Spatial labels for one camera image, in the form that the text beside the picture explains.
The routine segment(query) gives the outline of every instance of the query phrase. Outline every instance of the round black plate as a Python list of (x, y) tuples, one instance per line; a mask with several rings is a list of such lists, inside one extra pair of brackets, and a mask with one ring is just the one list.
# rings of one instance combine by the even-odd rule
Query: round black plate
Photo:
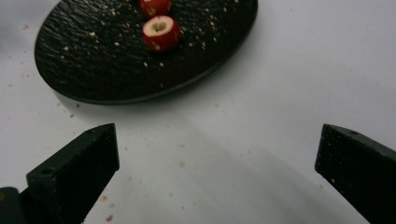
[(35, 43), (40, 75), (60, 94), (88, 103), (142, 101), (209, 74), (248, 35), (257, 0), (173, 0), (183, 37), (167, 53), (146, 49), (137, 0), (63, 0)]

